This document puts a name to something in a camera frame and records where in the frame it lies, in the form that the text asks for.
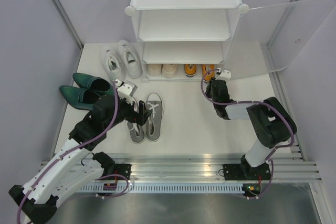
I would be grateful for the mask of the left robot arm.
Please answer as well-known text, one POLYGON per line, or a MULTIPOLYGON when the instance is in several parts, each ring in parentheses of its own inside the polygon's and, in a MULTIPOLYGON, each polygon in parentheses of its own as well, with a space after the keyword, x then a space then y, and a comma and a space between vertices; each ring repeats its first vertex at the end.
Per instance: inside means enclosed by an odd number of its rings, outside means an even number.
POLYGON ((104 152, 95 153, 77 172, 71 173, 71 169, 107 137, 112 127, 124 120, 143 126, 152 113, 144 101, 139 102, 135 111, 134 102, 125 98, 111 95, 99 98, 48 164, 29 182, 9 190, 18 204, 17 223, 22 213, 30 223, 47 223, 66 199, 93 180, 120 177, 127 181, 129 177, 118 171, 115 161, 104 152))

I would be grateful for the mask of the grey canvas sneaker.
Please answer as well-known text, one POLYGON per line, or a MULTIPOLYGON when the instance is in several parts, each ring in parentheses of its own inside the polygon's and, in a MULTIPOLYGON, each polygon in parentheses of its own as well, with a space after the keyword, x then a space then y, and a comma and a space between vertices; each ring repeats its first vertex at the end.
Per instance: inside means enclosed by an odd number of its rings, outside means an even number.
POLYGON ((146 123, 146 136, 149 141, 156 142, 161 135, 163 101, 157 93, 152 92, 148 95, 145 105, 151 112, 146 123))
POLYGON ((142 126, 127 121, 127 129, 130 133, 130 137, 133 143, 140 144, 144 141, 145 134, 142 126))

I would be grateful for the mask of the orange canvas sneaker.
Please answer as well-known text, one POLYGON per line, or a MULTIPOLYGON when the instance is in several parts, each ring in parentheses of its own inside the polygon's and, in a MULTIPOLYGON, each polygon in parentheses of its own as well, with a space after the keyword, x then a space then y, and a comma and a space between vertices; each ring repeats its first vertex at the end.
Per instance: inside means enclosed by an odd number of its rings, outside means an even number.
POLYGON ((184 73, 187 77, 194 77, 197 73, 197 66, 195 64, 185 64, 184 73))
POLYGON ((201 67, 204 81, 210 82, 215 77, 215 71, 211 71, 211 69, 215 69, 215 65, 201 65, 201 67))

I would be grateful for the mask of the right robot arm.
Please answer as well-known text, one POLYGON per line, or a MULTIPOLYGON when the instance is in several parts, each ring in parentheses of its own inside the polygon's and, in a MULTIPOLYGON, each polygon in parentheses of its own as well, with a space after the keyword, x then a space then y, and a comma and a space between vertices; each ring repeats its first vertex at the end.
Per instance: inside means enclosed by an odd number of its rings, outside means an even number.
POLYGON ((211 78, 205 95, 213 102, 216 114, 224 120, 249 120, 256 134, 252 148, 238 164, 224 164, 226 181, 270 180, 272 169, 266 161, 276 146, 297 133, 293 119, 275 97, 261 102, 236 102, 230 98, 226 81, 211 78))

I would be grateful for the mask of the beige lace sneaker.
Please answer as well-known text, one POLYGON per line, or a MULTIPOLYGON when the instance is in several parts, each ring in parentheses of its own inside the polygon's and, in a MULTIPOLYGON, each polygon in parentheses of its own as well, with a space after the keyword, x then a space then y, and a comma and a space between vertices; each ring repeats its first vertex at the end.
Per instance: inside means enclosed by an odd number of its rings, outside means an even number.
POLYGON ((167 79, 176 77, 178 71, 177 64, 164 64, 162 66, 162 76, 167 79))
POLYGON ((147 75, 149 79, 156 78, 162 74, 162 64, 148 64, 147 75))

